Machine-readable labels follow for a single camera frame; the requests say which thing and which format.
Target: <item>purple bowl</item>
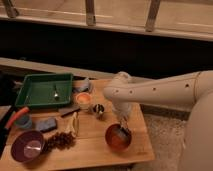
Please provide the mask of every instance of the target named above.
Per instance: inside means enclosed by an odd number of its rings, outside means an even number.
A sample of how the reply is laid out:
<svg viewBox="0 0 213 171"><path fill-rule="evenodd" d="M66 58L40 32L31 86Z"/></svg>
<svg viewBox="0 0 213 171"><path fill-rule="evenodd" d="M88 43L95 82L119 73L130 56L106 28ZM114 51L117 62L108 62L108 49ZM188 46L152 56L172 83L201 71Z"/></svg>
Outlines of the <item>purple bowl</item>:
<svg viewBox="0 0 213 171"><path fill-rule="evenodd" d="M11 155L17 162L30 162L41 154L44 144L41 132L27 131L16 138L11 147Z"/></svg>

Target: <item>red object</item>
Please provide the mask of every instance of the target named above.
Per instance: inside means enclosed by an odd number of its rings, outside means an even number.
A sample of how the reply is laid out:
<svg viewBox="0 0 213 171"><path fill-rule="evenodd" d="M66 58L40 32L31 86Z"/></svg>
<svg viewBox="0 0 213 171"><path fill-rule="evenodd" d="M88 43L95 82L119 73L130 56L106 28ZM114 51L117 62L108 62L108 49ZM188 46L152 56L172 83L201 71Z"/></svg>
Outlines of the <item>red object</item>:
<svg viewBox="0 0 213 171"><path fill-rule="evenodd" d="M123 151L131 144L132 134L120 124L113 124L107 129L105 140L112 150Z"/></svg>
<svg viewBox="0 0 213 171"><path fill-rule="evenodd" d="M12 115L12 117L7 122L5 128L9 129L16 119L18 119L22 115L28 113L29 111L30 111L30 109L28 107L23 107L22 109L20 109L18 112L16 112L14 115Z"/></svg>

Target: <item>floor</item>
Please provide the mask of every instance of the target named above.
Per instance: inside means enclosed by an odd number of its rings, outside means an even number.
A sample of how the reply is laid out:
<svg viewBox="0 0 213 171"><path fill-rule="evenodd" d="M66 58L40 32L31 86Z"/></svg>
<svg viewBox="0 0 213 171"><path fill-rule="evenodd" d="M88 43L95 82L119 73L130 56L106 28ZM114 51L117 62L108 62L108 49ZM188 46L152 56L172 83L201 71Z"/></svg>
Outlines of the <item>floor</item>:
<svg viewBox="0 0 213 171"><path fill-rule="evenodd" d="M168 109L142 106L156 159L138 163L131 168L111 166L76 171L177 171L186 120L189 114Z"/></svg>

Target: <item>bowl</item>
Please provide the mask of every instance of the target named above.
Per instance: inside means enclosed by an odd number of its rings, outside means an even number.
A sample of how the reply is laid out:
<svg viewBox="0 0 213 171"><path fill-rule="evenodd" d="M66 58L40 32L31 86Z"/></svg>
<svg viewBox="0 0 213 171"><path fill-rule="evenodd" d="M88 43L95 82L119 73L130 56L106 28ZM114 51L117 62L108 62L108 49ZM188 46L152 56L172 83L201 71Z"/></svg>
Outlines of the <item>bowl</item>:
<svg viewBox="0 0 213 171"><path fill-rule="evenodd" d="M131 144L132 133L120 124L113 124L105 133L105 141L113 151L123 151Z"/></svg>
<svg viewBox="0 0 213 171"><path fill-rule="evenodd" d="M91 106L91 95L86 92L82 92L76 95L76 102L83 110L87 110Z"/></svg>
<svg viewBox="0 0 213 171"><path fill-rule="evenodd" d="M41 132L27 131L16 138L11 147L11 155L15 161L27 163L41 154L44 144L45 140Z"/></svg>

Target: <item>white object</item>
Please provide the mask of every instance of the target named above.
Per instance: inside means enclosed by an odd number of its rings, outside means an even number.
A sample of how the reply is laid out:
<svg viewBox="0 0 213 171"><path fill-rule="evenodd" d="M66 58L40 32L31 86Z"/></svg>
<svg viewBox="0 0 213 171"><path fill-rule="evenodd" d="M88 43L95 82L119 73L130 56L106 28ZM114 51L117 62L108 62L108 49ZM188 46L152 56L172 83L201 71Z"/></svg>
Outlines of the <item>white object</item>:
<svg viewBox="0 0 213 171"><path fill-rule="evenodd" d="M103 93L117 115L127 116L130 102L191 110L179 171L213 170L213 71L145 83L132 83L129 74L120 72Z"/></svg>

